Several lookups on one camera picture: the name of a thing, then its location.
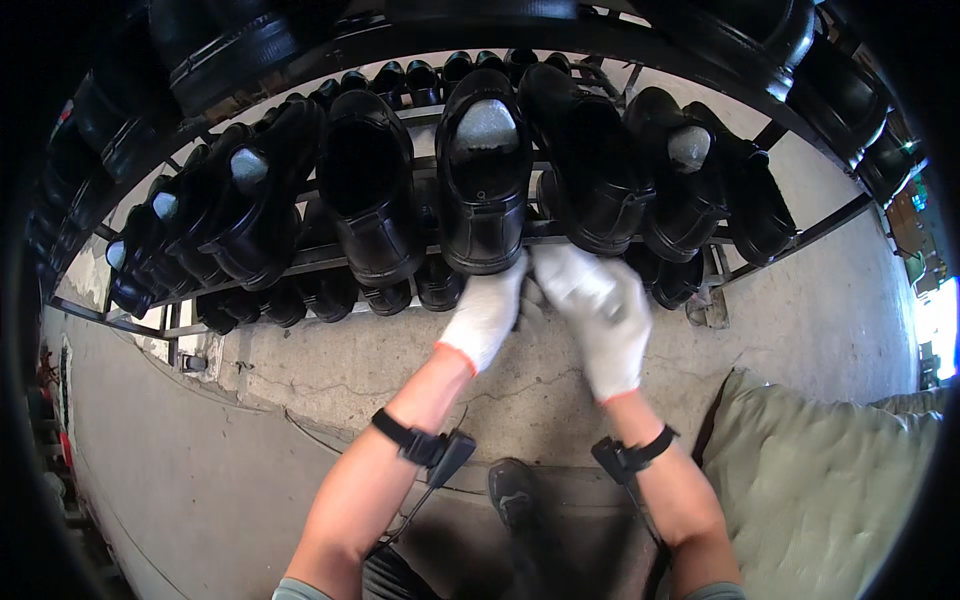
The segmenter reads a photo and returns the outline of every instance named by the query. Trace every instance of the forearm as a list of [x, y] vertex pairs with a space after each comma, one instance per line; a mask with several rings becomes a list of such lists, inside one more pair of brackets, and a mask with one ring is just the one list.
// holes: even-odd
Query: forearm
[[[626, 446], [648, 445], [664, 423], [640, 392], [612, 399], [606, 405], [617, 435]], [[636, 480], [657, 530], [671, 548], [691, 538], [726, 536], [723, 512], [713, 488], [676, 442], [639, 471]]]
[[[438, 348], [387, 404], [387, 413], [406, 427], [437, 433], [471, 377], [460, 355]], [[399, 458], [395, 442], [374, 427], [364, 429], [317, 492], [287, 576], [324, 582], [321, 590], [335, 598], [359, 597], [364, 557], [390, 525], [417, 470]]]

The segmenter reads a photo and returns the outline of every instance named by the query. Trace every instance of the cable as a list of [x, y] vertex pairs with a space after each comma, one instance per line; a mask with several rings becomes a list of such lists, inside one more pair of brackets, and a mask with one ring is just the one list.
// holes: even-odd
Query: cable
[[436, 488], [427, 488], [426, 493], [420, 497], [420, 500], [418, 500], [417, 504], [414, 505], [414, 508], [410, 511], [410, 514], [403, 518], [403, 523], [385, 541], [377, 542], [371, 551], [367, 553], [367, 559], [390, 544], [394, 543], [400, 537], [400, 534], [407, 530], [407, 527], [410, 525], [410, 521], [413, 520], [414, 515], [417, 514], [417, 511], [421, 506], [423, 506], [423, 503], [426, 502], [426, 499], [430, 497], [430, 494], [433, 493], [434, 490], [436, 490]]

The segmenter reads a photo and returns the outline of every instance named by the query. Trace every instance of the red object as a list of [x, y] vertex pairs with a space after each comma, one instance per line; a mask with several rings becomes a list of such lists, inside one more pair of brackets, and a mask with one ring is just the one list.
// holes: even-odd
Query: red object
[[60, 432], [60, 447], [63, 448], [63, 462], [73, 468], [73, 452], [70, 450], [70, 438], [65, 431]]

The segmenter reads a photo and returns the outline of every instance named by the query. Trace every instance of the black leather shoe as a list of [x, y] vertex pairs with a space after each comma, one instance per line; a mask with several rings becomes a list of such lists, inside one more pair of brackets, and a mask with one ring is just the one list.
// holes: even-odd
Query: black leather shoe
[[380, 71], [373, 78], [370, 90], [383, 98], [388, 107], [393, 110], [400, 110], [403, 108], [403, 98], [400, 97], [400, 92], [403, 90], [405, 77], [400, 63], [391, 60], [380, 67]]
[[450, 268], [439, 256], [427, 256], [414, 273], [420, 305], [433, 312], [444, 312], [457, 305], [467, 278]]
[[239, 324], [256, 323], [260, 318], [260, 300], [254, 292], [231, 289], [219, 295], [220, 307]]
[[684, 113], [713, 132], [730, 199], [733, 242], [747, 262], [765, 266], [786, 250], [797, 236], [797, 225], [783, 200], [777, 181], [770, 174], [770, 157], [750, 140], [734, 135], [720, 118], [700, 102]]
[[891, 98], [879, 79], [817, 34], [786, 103], [855, 169], [883, 131]]
[[655, 30], [783, 102], [813, 39], [810, 0], [631, 0]]
[[155, 301], [154, 296], [133, 277], [116, 269], [110, 269], [110, 281], [110, 299], [137, 319], [143, 319]]
[[892, 131], [884, 129], [857, 165], [856, 174], [863, 178], [880, 205], [885, 207], [926, 166], [923, 146], [919, 142], [913, 144], [914, 152], [910, 154]]
[[[154, 0], [152, 4], [168, 2], [179, 4], [182, 0]], [[333, 23], [347, 2], [205, 0], [203, 5], [208, 19], [216, 26], [216, 37], [192, 51], [187, 46], [196, 44], [199, 34], [180, 36], [182, 39], [169, 50], [164, 44], [157, 46], [161, 55], [169, 55], [170, 61], [175, 54], [191, 52], [170, 74], [170, 88], [183, 113], [191, 117], [215, 107], [231, 94], [249, 101], [251, 95], [270, 89], [271, 75], [332, 38]], [[192, 31], [200, 18], [195, 14], [196, 7], [164, 12], [171, 22], [162, 27], [174, 30]]]
[[667, 310], [677, 310], [697, 293], [704, 282], [704, 254], [697, 254], [685, 263], [663, 261], [653, 287], [653, 297]]
[[411, 60], [407, 65], [407, 87], [414, 107], [433, 107], [441, 102], [440, 78], [429, 63]]
[[665, 260], [686, 262], [730, 216], [716, 136], [658, 87], [643, 89], [623, 116], [637, 161], [652, 168], [657, 184], [640, 224], [643, 241]]
[[369, 91], [337, 98], [317, 162], [320, 197], [357, 281], [387, 287], [410, 277], [424, 240], [413, 199], [413, 142], [390, 107]]
[[623, 261], [640, 276], [640, 280], [643, 281], [643, 289], [648, 292], [654, 289], [658, 279], [660, 279], [662, 258], [657, 256], [643, 242], [634, 242], [623, 253]]
[[473, 65], [478, 69], [493, 69], [494, 71], [500, 71], [508, 77], [510, 76], [510, 71], [507, 69], [507, 65], [503, 59], [490, 50], [481, 50], [477, 54], [477, 60]]
[[292, 327], [306, 316], [306, 306], [292, 283], [284, 279], [259, 292], [260, 312], [281, 327]]
[[520, 257], [533, 166], [506, 76], [492, 69], [467, 75], [447, 97], [434, 139], [444, 260], [470, 275], [506, 271]]
[[340, 78], [341, 93], [351, 91], [352, 89], [369, 88], [370, 80], [368, 80], [367, 76], [360, 71], [347, 71], [344, 73], [344, 76]]
[[410, 283], [401, 281], [389, 287], [370, 287], [360, 284], [371, 312], [380, 317], [393, 317], [410, 305], [413, 295], [410, 292]]
[[631, 162], [633, 141], [616, 108], [543, 63], [527, 69], [518, 98], [556, 178], [557, 193], [540, 198], [544, 212], [583, 250], [622, 254], [655, 192], [644, 166]]
[[349, 269], [327, 269], [294, 276], [306, 307], [324, 323], [341, 321], [353, 310], [360, 290]]
[[157, 177], [147, 194], [147, 204], [163, 223], [166, 232], [163, 251], [177, 260], [183, 269], [204, 287], [229, 281], [230, 276], [224, 273], [213, 256], [197, 250], [198, 240], [189, 234], [186, 227], [190, 221], [188, 213], [194, 210], [203, 211], [204, 207], [190, 204], [198, 200], [197, 195], [183, 194], [182, 183], [203, 168], [204, 160], [209, 155], [209, 147], [200, 144], [190, 153], [179, 173], [172, 178], [165, 175]]
[[204, 294], [194, 300], [197, 319], [218, 335], [227, 335], [237, 326], [237, 320], [220, 305], [219, 294]]
[[295, 200], [323, 130], [323, 109], [295, 99], [277, 107], [270, 127], [230, 155], [230, 186], [200, 252], [213, 254], [248, 291], [270, 287], [290, 266], [300, 233]]
[[468, 52], [458, 50], [447, 57], [446, 62], [444, 62], [444, 70], [440, 76], [444, 88], [444, 98], [449, 100], [453, 89], [472, 71], [473, 58], [470, 57]]
[[116, 206], [113, 180], [81, 137], [73, 116], [64, 119], [50, 140], [42, 187], [50, 204], [80, 229], [96, 227]]
[[123, 227], [123, 237], [127, 244], [127, 260], [145, 269], [157, 283], [170, 290], [174, 297], [199, 287], [196, 279], [163, 252], [163, 224], [148, 204], [138, 204], [130, 209], [127, 223]]
[[310, 92], [307, 96], [310, 100], [316, 102], [326, 111], [330, 111], [333, 106], [333, 100], [340, 94], [340, 83], [335, 79], [328, 79], [320, 87]]
[[183, 116], [150, 43], [146, 9], [129, 17], [108, 44], [77, 89], [73, 116], [114, 180], [139, 179]]
[[537, 53], [529, 48], [511, 48], [503, 57], [503, 63], [507, 65], [507, 71], [510, 72], [510, 83], [514, 87], [520, 86], [520, 80], [531, 65], [537, 64], [540, 59]]
[[552, 67], [563, 71], [566, 75], [570, 74], [570, 59], [566, 57], [566, 54], [563, 52], [552, 52], [550, 56], [543, 61], [544, 64], [549, 64]]

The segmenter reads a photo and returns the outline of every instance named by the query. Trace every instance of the shoe upper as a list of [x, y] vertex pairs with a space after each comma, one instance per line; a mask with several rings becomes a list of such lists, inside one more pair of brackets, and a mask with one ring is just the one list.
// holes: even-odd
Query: shoe upper
[[526, 70], [518, 96], [557, 178], [549, 212], [584, 250], [623, 253], [655, 192], [616, 108], [544, 63]]
[[434, 139], [444, 258], [479, 275], [509, 269], [519, 257], [533, 147], [506, 76], [467, 75], [448, 96]]

